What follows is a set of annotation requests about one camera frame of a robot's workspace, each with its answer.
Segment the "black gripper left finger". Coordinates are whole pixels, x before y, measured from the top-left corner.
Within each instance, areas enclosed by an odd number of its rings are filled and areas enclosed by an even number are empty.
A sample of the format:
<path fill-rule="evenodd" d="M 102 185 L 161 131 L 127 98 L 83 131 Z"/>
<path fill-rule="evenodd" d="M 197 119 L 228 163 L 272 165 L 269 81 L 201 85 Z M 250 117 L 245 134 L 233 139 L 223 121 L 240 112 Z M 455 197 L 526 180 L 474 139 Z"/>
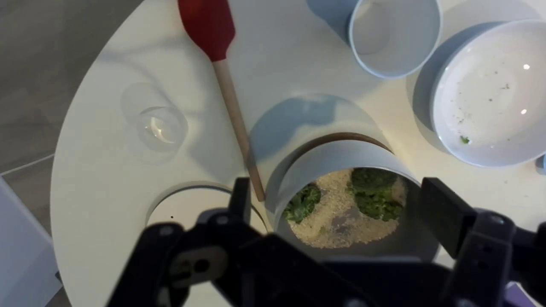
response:
<path fill-rule="evenodd" d="M 230 218 L 235 221 L 250 219 L 250 182 L 247 177 L 236 177 L 228 201 Z"/>

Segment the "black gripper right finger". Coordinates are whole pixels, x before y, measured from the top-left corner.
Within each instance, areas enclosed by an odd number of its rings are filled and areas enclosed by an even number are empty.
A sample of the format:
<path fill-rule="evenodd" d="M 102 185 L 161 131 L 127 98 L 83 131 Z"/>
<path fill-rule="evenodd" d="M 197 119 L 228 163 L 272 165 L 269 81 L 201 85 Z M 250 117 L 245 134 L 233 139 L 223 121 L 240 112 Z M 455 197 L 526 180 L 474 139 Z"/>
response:
<path fill-rule="evenodd" d="M 436 177 L 424 177 L 421 180 L 417 213 L 451 257 L 462 248 L 467 230 L 475 219 L 475 209 Z"/>

